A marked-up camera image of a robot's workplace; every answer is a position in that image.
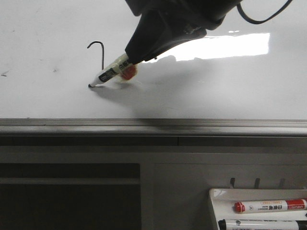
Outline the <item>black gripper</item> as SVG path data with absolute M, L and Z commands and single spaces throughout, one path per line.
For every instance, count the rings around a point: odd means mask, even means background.
M 203 38 L 223 22 L 238 0 L 127 0 L 138 26 L 125 48 L 132 64 L 151 60 L 182 43 Z

